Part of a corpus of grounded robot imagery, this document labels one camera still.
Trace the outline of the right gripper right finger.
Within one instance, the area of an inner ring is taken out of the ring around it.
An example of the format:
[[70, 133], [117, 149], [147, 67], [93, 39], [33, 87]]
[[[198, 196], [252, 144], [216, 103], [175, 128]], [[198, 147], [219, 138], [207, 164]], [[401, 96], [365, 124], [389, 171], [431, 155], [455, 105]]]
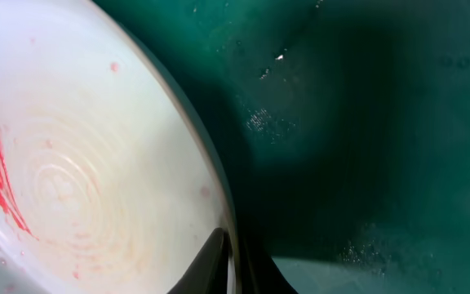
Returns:
[[243, 294], [298, 294], [259, 243], [242, 240]]

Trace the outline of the light blue plate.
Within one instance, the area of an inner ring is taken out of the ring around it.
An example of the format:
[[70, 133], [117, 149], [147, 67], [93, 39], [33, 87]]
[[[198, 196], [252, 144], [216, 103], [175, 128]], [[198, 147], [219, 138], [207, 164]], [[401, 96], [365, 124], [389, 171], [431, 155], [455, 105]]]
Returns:
[[166, 293], [235, 230], [185, 94], [91, 1], [0, 1], [0, 293]]

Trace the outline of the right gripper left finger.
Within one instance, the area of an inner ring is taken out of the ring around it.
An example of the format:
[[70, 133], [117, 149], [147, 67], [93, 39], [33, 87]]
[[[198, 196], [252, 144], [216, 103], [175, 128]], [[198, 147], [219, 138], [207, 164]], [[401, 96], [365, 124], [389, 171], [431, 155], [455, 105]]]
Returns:
[[168, 294], [226, 294], [229, 253], [228, 234], [222, 228], [214, 229]]

